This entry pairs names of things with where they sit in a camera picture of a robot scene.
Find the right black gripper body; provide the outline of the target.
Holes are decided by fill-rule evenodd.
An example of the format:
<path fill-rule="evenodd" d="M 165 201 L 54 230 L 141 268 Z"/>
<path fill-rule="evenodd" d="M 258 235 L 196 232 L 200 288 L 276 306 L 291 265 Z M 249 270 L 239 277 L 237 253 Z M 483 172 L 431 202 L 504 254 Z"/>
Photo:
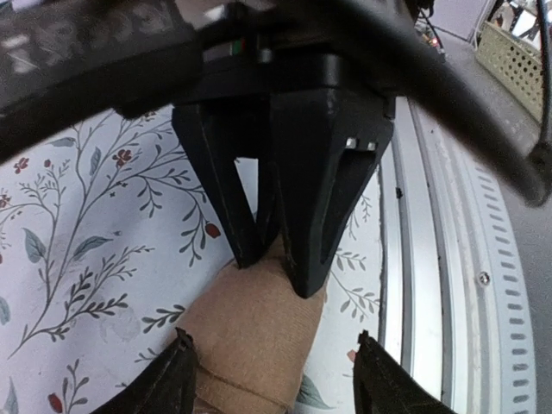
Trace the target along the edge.
<path fill-rule="evenodd" d="M 331 45 L 314 28 L 243 2 L 210 9 L 195 27 L 204 50 L 201 74 L 181 85 L 116 107 L 136 118 L 167 104 L 199 104 L 235 97 L 336 88 L 373 93 L 385 101 L 397 95 L 396 85 L 358 59 Z"/>

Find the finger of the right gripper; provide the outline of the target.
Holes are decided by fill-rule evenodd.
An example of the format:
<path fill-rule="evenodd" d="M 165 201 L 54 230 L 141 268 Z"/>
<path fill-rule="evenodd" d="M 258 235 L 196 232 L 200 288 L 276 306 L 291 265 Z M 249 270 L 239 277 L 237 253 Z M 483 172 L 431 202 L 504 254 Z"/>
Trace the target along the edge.
<path fill-rule="evenodd" d="M 274 95 L 270 106 L 286 269 L 309 298 L 393 136 L 391 105 L 369 91 L 322 88 Z"/>
<path fill-rule="evenodd" d="M 223 226 L 239 267 L 251 267 L 279 232 L 268 102 L 228 98 L 176 104 L 172 127 Z M 258 161 L 258 210 L 249 208 L 235 160 Z"/>

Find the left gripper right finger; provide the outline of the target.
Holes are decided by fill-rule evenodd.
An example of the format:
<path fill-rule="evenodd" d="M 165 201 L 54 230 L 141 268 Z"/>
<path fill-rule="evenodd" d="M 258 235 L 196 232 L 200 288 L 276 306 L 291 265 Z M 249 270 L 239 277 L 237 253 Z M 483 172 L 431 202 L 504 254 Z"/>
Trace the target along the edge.
<path fill-rule="evenodd" d="M 428 394 L 386 351 L 363 331 L 354 359 L 354 407 L 360 414 L 453 414 Z"/>

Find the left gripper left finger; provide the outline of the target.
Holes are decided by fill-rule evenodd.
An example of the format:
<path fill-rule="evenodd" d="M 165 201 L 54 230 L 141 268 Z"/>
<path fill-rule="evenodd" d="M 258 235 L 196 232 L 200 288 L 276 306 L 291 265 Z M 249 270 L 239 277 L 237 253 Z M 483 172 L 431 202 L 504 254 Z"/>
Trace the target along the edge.
<path fill-rule="evenodd" d="M 192 414 L 198 355 L 183 329 L 147 368 L 93 414 Z"/>

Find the brown ribbed sock pair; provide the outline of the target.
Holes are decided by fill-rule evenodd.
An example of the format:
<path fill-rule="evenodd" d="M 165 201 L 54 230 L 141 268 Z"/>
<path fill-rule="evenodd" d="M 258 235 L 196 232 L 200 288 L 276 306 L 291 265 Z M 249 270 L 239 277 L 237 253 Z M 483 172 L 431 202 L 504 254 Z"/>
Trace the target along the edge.
<path fill-rule="evenodd" d="M 258 263 L 231 263 L 178 321 L 198 354 L 196 413 L 285 413 L 323 312 L 326 291 L 302 299 L 284 269 L 280 237 Z"/>

